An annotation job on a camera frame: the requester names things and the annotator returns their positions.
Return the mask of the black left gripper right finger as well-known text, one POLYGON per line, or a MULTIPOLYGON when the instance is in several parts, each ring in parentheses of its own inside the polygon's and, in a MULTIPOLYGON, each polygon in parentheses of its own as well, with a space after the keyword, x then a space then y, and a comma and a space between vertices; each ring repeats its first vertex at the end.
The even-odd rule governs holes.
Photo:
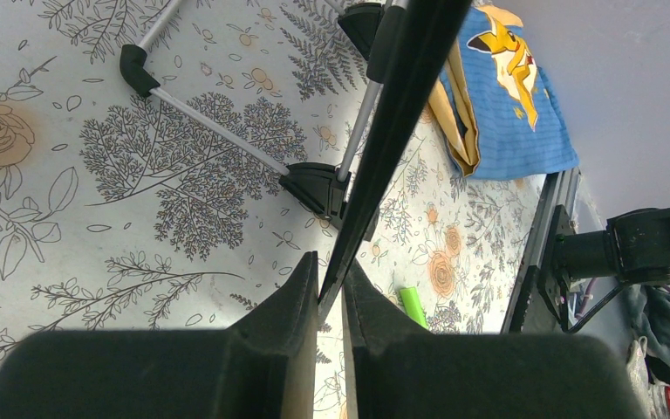
POLYGON ((590 336, 435 334, 354 264, 342 287, 351 418, 642 418, 623 361, 590 336))

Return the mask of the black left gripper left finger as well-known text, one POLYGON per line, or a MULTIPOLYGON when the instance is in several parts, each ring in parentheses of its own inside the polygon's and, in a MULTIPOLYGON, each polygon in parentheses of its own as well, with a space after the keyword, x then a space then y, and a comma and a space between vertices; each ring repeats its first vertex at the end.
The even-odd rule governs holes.
POLYGON ((224 329, 36 333, 0 368, 0 418, 310 418, 318 255, 224 329))

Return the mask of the green marker cap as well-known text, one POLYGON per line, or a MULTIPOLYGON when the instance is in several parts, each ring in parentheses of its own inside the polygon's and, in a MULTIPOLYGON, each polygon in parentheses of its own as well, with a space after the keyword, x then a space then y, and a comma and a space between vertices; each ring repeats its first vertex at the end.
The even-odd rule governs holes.
POLYGON ((423 310, 420 296, 416 287, 401 287, 399 289, 400 299, 404 306, 405 313, 409 319, 417 323, 419 326, 428 330, 426 315, 423 310))

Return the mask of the small black-framed whiteboard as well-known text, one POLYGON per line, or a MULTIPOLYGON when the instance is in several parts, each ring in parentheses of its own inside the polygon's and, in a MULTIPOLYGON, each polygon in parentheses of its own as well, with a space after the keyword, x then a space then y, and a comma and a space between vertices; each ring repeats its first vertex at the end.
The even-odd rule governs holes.
POLYGON ((219 134, 279 175, 279 184, 312 213, 335 225, 339 234, 332 259, 318 294, 318 311, 327 313, 357 250, 378 218, 380 199, 413 134, 427 97, 439 77, 443 61, 463 23, 470 1, 397 1, 375 3, 377 22, 373 52, 367 60, 375 72, 376 86, 367 89, 359 109, 370 128, 357 134, 355 143, 365 148, 359 174, 337 176, 337 167, 316 162, 284 165, 193 107, 161 89, 160 83, 144 68, 152 38, 176 13, 180 4, 172 1, 161 18, 139 44, 123 45, 120 74, 142 98, 152 95, 219 134))

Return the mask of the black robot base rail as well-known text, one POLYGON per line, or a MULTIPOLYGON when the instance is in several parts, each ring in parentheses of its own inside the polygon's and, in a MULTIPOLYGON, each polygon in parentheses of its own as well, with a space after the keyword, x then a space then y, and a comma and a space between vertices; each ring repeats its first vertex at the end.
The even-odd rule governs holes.
POLYGON ((578 189, 580 170, 573 168, 547 175, 539 196, 528 240, 512 288, 502 333, 549 333, 559 329, 563 293, 552 276, 550 262, 558 232, 572 232, 571 217, 560 227, 555 213, 560 205, 568 213, 578 189))

